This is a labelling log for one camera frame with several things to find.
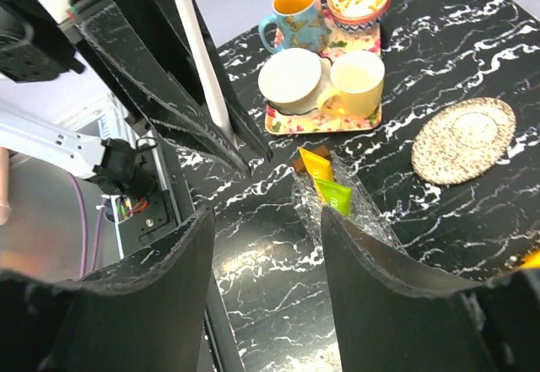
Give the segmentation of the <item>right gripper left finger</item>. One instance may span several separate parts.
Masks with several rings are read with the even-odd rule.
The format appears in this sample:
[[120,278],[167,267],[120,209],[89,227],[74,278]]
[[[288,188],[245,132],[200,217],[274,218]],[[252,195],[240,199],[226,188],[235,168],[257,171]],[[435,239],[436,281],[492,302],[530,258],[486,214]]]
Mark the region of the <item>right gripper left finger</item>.
[[213,240],[213,211],[203,208],[78,281],[2,270],[2,370],[195,370]]

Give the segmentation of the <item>clear toothbrush holder rack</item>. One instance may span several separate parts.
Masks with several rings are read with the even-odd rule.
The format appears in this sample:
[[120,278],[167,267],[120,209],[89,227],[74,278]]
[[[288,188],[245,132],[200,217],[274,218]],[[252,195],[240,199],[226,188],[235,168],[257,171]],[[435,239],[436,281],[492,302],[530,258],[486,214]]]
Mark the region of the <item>clear toothbrush holder rack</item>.
[[299,148],[298,154],[292,163],[292,201],[315,247],[322,248],[321,211],[328,206],[366,234],[406,252],[362,182],[352,177],[337,154],[325,146],[313,150]]

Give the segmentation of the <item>green toothpaste tube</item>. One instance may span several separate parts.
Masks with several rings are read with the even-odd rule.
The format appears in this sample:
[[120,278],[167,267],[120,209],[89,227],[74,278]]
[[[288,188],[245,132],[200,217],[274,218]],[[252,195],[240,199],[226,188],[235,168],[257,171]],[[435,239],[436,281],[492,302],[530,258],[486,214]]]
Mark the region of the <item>green toothpaste tube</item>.
[[350,188],[320,179],[316,179],[316,183],[326,204],[338,210],[343,216],[348,216],[351,213],[352,190]]

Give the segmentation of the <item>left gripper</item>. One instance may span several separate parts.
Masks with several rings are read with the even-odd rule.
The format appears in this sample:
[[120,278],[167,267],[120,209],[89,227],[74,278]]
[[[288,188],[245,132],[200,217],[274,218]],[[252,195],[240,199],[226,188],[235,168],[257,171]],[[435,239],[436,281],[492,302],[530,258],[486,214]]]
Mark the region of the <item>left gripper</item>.
[[90,68],[106,81],[111,75],[90,43],[143,93],[137,107],[166,142],[251,175],[232,142],[161,67],[118,5],[102,0],[95,12],[78,15],[75,23],[83,40],[73,23],[77,1],[1,0],[1,74],[15,83],[31,83]]

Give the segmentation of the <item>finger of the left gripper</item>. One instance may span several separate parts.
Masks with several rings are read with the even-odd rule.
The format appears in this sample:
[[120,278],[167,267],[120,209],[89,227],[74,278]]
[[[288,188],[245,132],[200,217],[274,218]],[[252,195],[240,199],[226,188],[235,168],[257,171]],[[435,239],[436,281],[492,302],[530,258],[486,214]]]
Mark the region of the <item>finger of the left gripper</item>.
[[266,160],[273,152],[235,92],[195,0],[154,0],[197,70],[213,124],[237,148],[240,139]]

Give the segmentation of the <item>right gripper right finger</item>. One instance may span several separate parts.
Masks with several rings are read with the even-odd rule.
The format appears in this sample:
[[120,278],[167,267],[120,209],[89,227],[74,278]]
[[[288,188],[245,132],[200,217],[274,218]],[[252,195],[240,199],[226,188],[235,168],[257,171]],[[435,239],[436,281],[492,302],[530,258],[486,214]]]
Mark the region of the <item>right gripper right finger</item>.
[[402,254],[332,208],[321,240],[346,371],[536,371],[539,271],[478,283]]

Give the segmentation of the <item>yellow toothpaste tube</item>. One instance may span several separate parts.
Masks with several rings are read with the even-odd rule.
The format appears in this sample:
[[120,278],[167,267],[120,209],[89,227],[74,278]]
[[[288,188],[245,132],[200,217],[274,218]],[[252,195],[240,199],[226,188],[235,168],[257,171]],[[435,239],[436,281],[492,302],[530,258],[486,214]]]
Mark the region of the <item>yellow toothpaste tube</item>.
[[324,196],[321,194],[321,190],[316,183],[316,179],[333,181],[331,162],[305,148],[298,148],[298,150],[307,172],[311,176],[319,200],[325,202]]

